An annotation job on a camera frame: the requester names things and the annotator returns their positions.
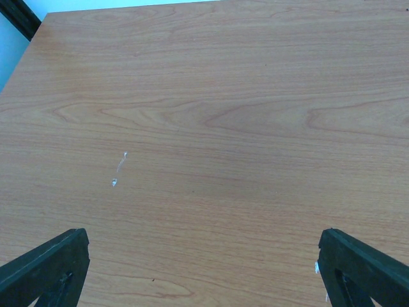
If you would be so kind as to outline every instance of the wood grain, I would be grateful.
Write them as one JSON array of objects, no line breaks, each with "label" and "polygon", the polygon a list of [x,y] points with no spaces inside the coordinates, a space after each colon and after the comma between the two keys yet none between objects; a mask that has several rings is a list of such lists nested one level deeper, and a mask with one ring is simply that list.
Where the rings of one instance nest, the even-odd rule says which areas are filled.
[{"label": "wood grain", "polygon": [[404,4],[48,14],[0,96],[0,264],[85,227],[80,306],[122,307],[329,306],[329,227],[409,263]]}]

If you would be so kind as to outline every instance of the wood laminate surface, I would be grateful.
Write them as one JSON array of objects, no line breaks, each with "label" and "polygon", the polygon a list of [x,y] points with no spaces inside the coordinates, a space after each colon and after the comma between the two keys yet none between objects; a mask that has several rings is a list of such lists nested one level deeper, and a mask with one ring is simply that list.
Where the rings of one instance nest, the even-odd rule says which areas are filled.
[{"label": "wood laminate surface", "polygon": [[408,29],[404,1],[48,14],[0,96],[0,264],[84,227],[79,306],[122,307],[329,306],[329,227],[409,263]]}]

